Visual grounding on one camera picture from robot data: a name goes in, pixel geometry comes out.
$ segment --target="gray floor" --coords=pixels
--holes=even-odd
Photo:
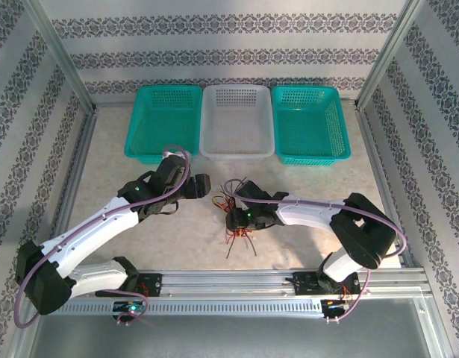
[[[411,300],[363,301],[343,324],[322,319],[147,316],[41,318],[31,357],[428,357]]]

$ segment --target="plastic basket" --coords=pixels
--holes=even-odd
[[[202,90],[198,86],[147,86],[137,92],[125,155],[159,164],[161,151],[177,144],[198,154]]]
[[[339,93],[332,87],[272,89],[275,150],[293,166],[330,166],[350,157]]]
[[[199,150],[212,160],[262,160],[274,153],[270,91],[222,84],[204,89]]]

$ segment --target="robotic arm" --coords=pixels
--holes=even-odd
[[[365,267],[376,269],[396,238],[390,227],[367,216],[340,209],[352,207],[389,220],[365,196],[352,193],[347,199],[326,201],[327,207],[303,204],[305,199],[277,192],[272,197],[252,181],[244,183],[236,194],[251,199],[276,200],[279,204],[243,201],[246,209],[234,208],[226,216],[229,230],[261,230],[273,225],[304,225],[334,232],[342,248],[330,254],[319,267],[314,282],[306,283],[325,292],[335,292],[346,277]]]
[[[58,251],[38,269],[25,287],[25,294],[40,315],[54,312],[70,298],[103,289],[133,291],[138,270],[124,257],[115,257],[108,263],[78,266],[81,261],[119,233],[139,224],[150,215],[161,214],[168,204],[178,209],[179,199],[196,199],[210,191],[206,174],[187,176],[183,186],[168,198],[141,207],[128,208],[117,213],[112,210],[128,204],[157,198],[175,188],[182,180],[185,161],[176,154],[164,158],[156,172],[147,172],[126,183],[100,211],[63,235],[40,246],[33,241],[22,245],[17,255],[16,282],[20,285],[31,268],[55,246]],[[92,219],[103,220],[87,227],[63,246],[58,246],[68,235],[81,229]]]

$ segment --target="patterned wallpaper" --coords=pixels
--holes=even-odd
[[[363,111],[459,357],[459,0],[424,3]]]
[[[17,248],[51,236],[84,118],[20,1],[0,0],[0,357],[15,330]]]
[[[322,84],[355,98],[405,0],[42,3],[102,102],[143,84]]]

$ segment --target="cable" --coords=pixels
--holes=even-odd
[[[244,236],[247,238],[247,240],[249,240],[249,243],[252,246],[252,251],[254,252],[254,256],[257,256],[256,248],[254,247],[254,244],[252,243],[252,240],[249,237],[249,235],[247,234],[247,232],[244,233]]]
[[[306,205],[313,205],[313,206],[316,206],[316,207],[333,207],[335,209],[352,211],[353,213],[356,213],[356,214],[359,214],[359,215],[362,215],[362,216],[366,216],[367,218],[371,218],[371,219],[377,220],[378,222],[380,222],[382,224],[385,224],[389,228],[393,229],[397,233],[397,235],[399,236],[400,241],[402,241],[402,246],[398,250],[395,250],[393,253],[385,255],[385,258],[394,257],[394,256],[397,256],[397,255],[400,255],[404,251],[404,249],[406,249],[406,247],[407,247],[407,237],[405,236],[403,231],[401,231],[399,229],[398,226],[393,224],[390,220],[386,220],[385,218],[382,218],[382,217],[380,217],[378,215],[369,213],[369,212],[367,212],[365,210],[360,210],[360,209],[357,209],[355,207],[348,207],[348,206],[341,205],[341,204],[327,203],[327,202],[307,200],[307,199],[302,199],[302,200],[299,200],[299,199],[297,199],[297,200],[283,200],[282,201],[282,200],[272,200],[272,199],[270,199],[270,200],[267,199],[266,200],[266,199],[244,198],[243,196],[240,196],[240,195],[236,194],[235,192],[232,192],[230,189],[228,189],[228,185],[230,184],[231,187],[232,187],[232,183],[234,181],[238,182],[239,185],[242,185],[244,183],[243,180],[240,180],[240,179],[237,179],[237,178],[229,179],[224,183],[224,186],[223,186],[224,192],[225,192],[225,194],[230,195],[233,198],[239,199],[241,201],[247,201],[249,203],[258,203],[258,204],[281,204],[281,203],[284,203],[284,204],[306,204]],[[358,302],[360,301],[362,295],[364,294],[364,292],[365,292],[365,290],[366,290],[366,288],[367,288],[367,286],[369,284],[369,281],[370,281],[370,270],[367,270],[366,271],[365,284],[363,285],[362,290],[360,291],[359,296],[355,299],[354,303],[340,317],[327,318],[327,323],[328,322],[332,322],[332,321],[338,322],[341,319],[343,319],[346,316],[348,316],[350,314],[350,312],[352,312],[354,310],[354,308],[357,306]]]
[[[231,253],[232,245],[234,245],[234,240],[235,239],[236,239],[236,235],[232,236],[231,246],[229,246],[229,250],[228,250],[228,254],[226,255],[226,259],[229,258],[229,254]]]
[[[37,272],[37,270],[40,268],[41,265],[43,265],[43,263],[46,260],[48,260],[51,256],[53,256],[57,252],[59,246],[66,245],[70,240],[75,238],[79,233],[81,233],[82,231],[86,230],[87,228],[93,226],[94,224],[96,224],[100,220],[104,220],[106,217],[113,215],[114,213],[118,213],[118,212],[123,211],[123,210],[131,209],[133,207],[141,207],[143,205],[152,204],[152,203],[155,203],[157,201],[161,201],[163,199],[166,199],[169,196],[171,196],[174,193],[176,193],[184,185],[184,183],[186,183],[187,177],[188,177],[188,175],[190,173],[190,158],[188,157],[188,155],[184,151],[184,149],[182,147],[180,147],[179,145],[168,145],[167,147],[165,147],[165,149],[163,149],[163,155],[166,152],[168,152],[169,149],[171,149],[171,148],[176,149],[176,151],[180,151],[183,154],[183,157],[184,157],[185,165],[184,165],[184,173],[183,173],[183,177],[181,179],[181,182],[178,183],[178,185],[175,186],[173,189],[171,189],[170,191],[168,191],[165,194],[162,194],[161,196],[158,196],[156,198],[152,198],[152,199],[149,199],[149,200],[138,201],[137,203],[127,204],[127,205],[123,205],[121,207],[117,207],[115,209],[112,209],[112,210],[102,214],[101,216],[98,216],[98,217],[94,218],[93,220],[90,220],[89,222],[87,222],[86,224],[83,224],[77,230],[75,230],[71,234],[69,234],[58,245],[53,247],[53,249],[51,249],[47,253],[47,255],[42,257],[40,259],[40,261],[38,261],[34,265],[34,267],[32,267],[30,269],[30,271],[27,273],[27,275],[23,279],[22,284],[20,285],[19,291],[18,291],[16,299],[15,299],[15,305],[13,307],[13,321],[14,321],[15,325],[18,328],[25,329],[27,327],[30,327],[35,322],[35,320],[40,316],[37,313],[37,314],[34,315],[34,317],[31,318],[30,321],[28,321],[27,323],[22,323],[20,321],[20,312],[19,312],[20,311],[20,304],[22,302],[22,297],[25,294],[25,287],[27,287],[28,282],[30,281],[32,276],[35,274],[35,272]],[[128,295],[130,295],[131,293],[133,293],[133,292],[123,292],[123,294],[128,294]],[[146,311],[147,307],[148,307],[148,305],[145,306],[145,309],[143,310],[143,313]]]

